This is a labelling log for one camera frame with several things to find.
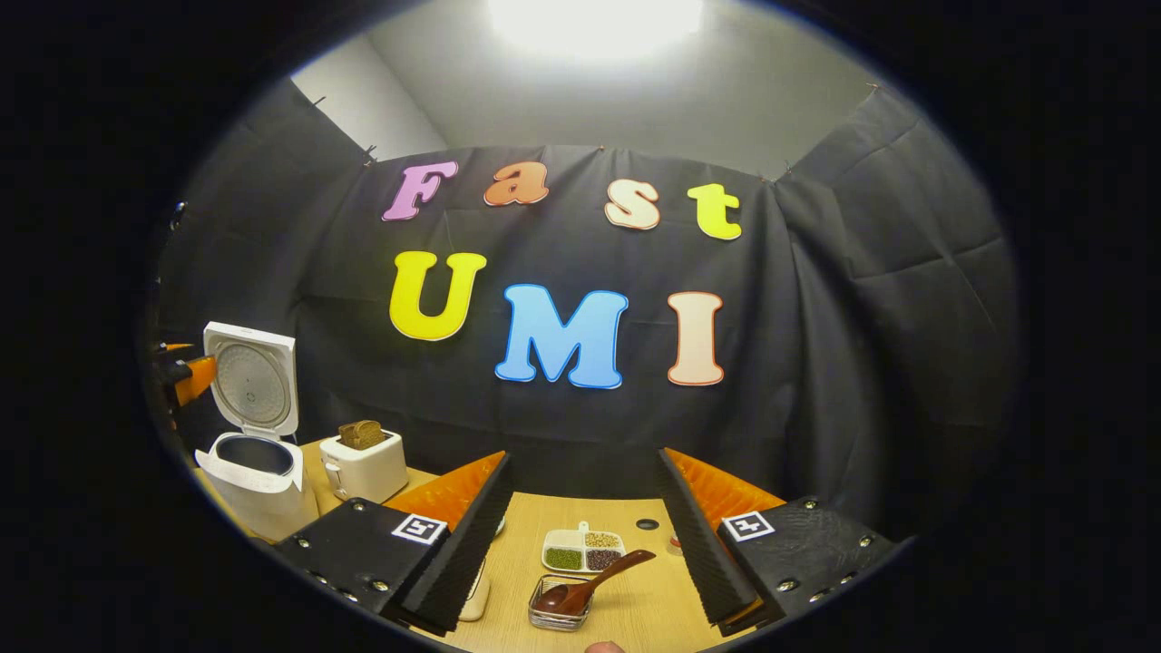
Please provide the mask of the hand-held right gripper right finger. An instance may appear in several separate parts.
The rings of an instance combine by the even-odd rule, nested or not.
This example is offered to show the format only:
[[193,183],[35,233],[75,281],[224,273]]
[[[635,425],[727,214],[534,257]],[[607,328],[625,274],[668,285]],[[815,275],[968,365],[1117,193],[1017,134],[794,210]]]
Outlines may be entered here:
[[657,451],[657,489],[721,636],[800,619],[874,575],[897,547],[822,498],[780,498],[673,449]]

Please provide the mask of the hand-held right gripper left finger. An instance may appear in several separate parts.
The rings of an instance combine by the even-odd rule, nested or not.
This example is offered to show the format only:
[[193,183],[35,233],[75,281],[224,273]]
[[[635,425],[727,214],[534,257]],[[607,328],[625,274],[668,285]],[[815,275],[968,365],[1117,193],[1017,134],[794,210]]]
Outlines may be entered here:
[[344,501],[271,550],[365,612],[446,636],[512,493],[511,455],[493,452],[389,502]]

